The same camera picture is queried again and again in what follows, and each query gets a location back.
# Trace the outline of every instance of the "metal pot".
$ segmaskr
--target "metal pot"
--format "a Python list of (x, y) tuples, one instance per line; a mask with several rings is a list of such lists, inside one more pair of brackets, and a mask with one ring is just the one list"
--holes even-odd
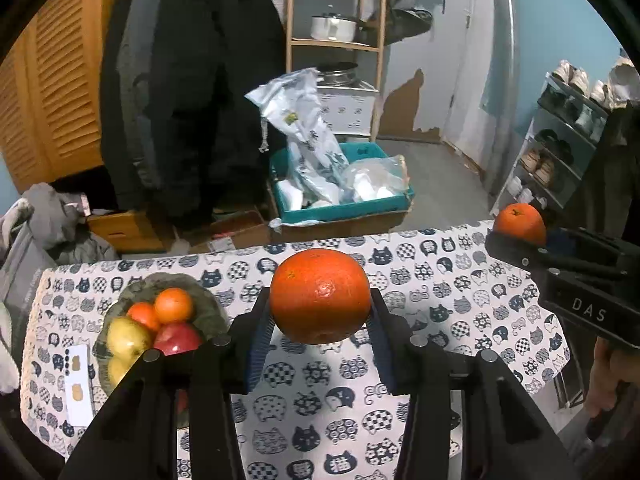
[(341, 61), (318, 65), (318, 84), (322, 86), (354, 86), (359, 83), (356, 76), (357, 63)]
[(344, 41), (350, 43), (356, 36), (358, 22), (340, 14), (323, 14), (311, 18), (311, 37), (315, 40)]

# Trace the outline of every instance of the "brown shoe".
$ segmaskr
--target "brown shoe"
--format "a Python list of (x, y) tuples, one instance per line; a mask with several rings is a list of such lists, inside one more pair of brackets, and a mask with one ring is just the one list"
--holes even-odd
[(540, 184), (544, 187), (549, 187), (549, 184), (551, 184), (551, 180), (554, 177), (553, 161), (549, 158), (545, 158), (534, 175)]
[(538, 165), (540, 164), (540, 154), (536, 150), (529, 150), (525, 155), (522, 156), (522, 165), (526, 168), (529, 173), (533, 173), (537, 170)]

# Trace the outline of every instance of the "green plate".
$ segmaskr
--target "green plate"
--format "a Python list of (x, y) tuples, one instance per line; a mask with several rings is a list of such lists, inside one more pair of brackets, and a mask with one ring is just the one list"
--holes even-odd
[[(146, 301), (152, 304), (160, 292), (172, 287), (185, 290), (193, 299), (195, 315), (191, 323), (200, 331), (204, 340), (211, 339), (217, 334), (226, 333), (228, 330), (229, 320), (225, 309), (222, 308), (213, 294), (206, 288), (202, 288), (191, 276), (156, 272), (140, 282), (131, 283), (122, 291), (118, 301), (112, 304), (105, 314), (102, 331), (94, 343), (93, 353), (98, 361), (98, 378), (100, 386), (107, 396), (110, 396), (114, 389), (107, 372), (109, 359), (113, 357), (113, 354), (107, 348), (107, 331), (111, 321), (115, 317), (126, 315), (127, 310), (134, 303)], [(189, 426), (188, 410), (178, 416), (177, 426), (180, 430)]]

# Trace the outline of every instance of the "blue wall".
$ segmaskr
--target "blue wall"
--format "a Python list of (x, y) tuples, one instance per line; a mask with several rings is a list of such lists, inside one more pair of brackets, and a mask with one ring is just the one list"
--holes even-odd
[(2, 160), (2, 155), (0, 155), (0, 216), (11, 207), (11, 204), (18, 200), (19, 196), (4, 160)]
[(514, 129), (524, 136), (546, 72), (561, 59), (607, 81), (620, 43), (587, 0), (516, 0), (520, 80)]

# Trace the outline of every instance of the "cat print tablecloth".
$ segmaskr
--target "cat print tablecloth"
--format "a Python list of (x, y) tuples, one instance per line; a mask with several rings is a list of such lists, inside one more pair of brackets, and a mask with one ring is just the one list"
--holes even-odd
[[(447, 350), (492, 348), (530, 394), (569, 359), (556, 317), (537, 304), (527, 274), (484, 251), (491, 222), (393, 234), (274, 244), (218, 254), (164, 256), (44, 272), (25, 341), (22, 420), (67, 457), (84, 429), (66, 417), (64, 349), (90, 348), (120, 291), (153, 272), (182, 272), (211, 290), (232, 319), (251, 309), (285, 258), (310, 247), (350, 254), (380, 289), (389, 309), (415, 333)], [(104, 404), (91, 355), (94, 407)], [(450, 453), (460, 451), (462, 424), (452, 399)], [(392, 397), (373, 364), (365, 328), (344, 341), (306, 346), (274, 331), (262, 379), (233, 399), (248, 480), (391, 479), (398, 462), (407, 397)], [(178, 472), (191, 476), (189, 432), (178, 432)]]

